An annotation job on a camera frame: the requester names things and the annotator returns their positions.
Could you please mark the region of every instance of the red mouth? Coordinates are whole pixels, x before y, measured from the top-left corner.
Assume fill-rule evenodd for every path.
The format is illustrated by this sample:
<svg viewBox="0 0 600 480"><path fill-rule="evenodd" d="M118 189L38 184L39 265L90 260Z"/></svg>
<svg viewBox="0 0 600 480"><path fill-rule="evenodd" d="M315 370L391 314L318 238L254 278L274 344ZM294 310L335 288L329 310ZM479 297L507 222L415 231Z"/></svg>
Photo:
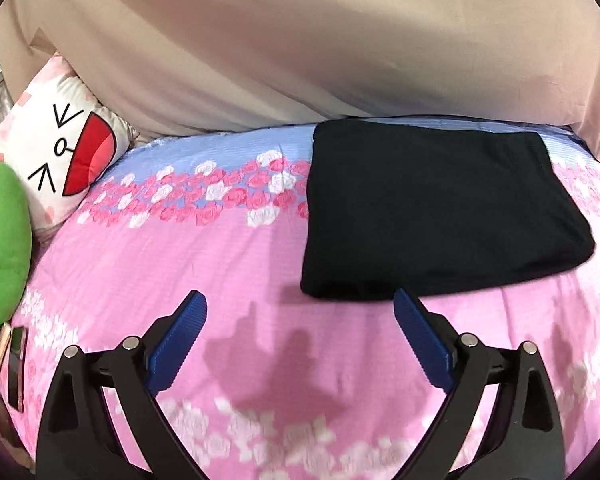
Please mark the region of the red mouth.
<svg viewBox="0 0 600 480"><path fill-rule="evenodd" d="M89 114L69 163L62 196L87 189L107 168L116 154L116 136L109 123L94 112Z"/></svg>

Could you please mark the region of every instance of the pink and white pillow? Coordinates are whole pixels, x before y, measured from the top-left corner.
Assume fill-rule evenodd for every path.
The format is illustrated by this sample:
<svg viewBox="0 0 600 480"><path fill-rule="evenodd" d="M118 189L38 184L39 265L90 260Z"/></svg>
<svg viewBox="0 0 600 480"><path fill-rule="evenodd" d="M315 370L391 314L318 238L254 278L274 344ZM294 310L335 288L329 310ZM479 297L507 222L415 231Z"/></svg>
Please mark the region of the pink and white pillow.
<svg viewBox="0 0 600 480"><path fill-rule="evenodd" d="M49 238L75 211L134 136L62 56L49 60L0 124L0 161L24 184L40 239Z"/></svg>

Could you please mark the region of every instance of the pink tongue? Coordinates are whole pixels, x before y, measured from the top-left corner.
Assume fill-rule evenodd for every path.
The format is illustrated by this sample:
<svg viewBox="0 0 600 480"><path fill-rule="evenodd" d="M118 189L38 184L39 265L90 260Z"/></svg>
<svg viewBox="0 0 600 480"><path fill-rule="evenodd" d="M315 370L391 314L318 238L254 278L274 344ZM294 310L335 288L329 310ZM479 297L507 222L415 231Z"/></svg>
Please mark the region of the pink tongue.
<svg viewBox="0 0 600 480"><path fill-rule="evenodd" d="M108 136L96 150L89 165L89 182L94 182L107 168L111 155L116 151L113 137Z"/></svg>

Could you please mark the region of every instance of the bed sheet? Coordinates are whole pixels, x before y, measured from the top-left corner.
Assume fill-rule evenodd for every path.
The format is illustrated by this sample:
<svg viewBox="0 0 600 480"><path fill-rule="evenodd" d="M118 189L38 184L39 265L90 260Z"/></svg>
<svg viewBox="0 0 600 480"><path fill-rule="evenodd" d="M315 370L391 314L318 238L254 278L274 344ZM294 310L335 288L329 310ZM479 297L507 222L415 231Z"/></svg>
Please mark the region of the bed sheet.
<svg viewBox="0 0 600 480"><path fill-rule="evenodd" d="M596 253L571 272L424 299L489 345L538 344L573 470L600 437L600 164L560 128L387 121L537 131L589 219ZM390 304L327 303L299 290L313 129L159 139L104 175L40 259L14 318L30 328L25 411L11 413L30 452L66 346L112 348L196 288L208 321L157 400L211 479L394 475L443 394L427 383ZM494 393L487 389L456 465L473 457ZM129 459L142 465L114 392L106 395Z"/></svg>

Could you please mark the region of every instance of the beige fabric backdrop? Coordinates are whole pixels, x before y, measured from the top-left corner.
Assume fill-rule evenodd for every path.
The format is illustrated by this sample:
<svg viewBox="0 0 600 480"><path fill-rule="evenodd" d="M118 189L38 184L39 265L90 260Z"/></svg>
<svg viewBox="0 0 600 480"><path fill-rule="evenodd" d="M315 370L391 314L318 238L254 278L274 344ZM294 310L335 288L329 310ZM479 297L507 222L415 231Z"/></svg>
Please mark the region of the beige fabric backdrop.
<svg viewBox="0 0 600 480"><path fill-rule="evenodd" d="M600 158L593 0L8 0L14 97L57 48L147 136L454 114L571 124Z"/></svg>

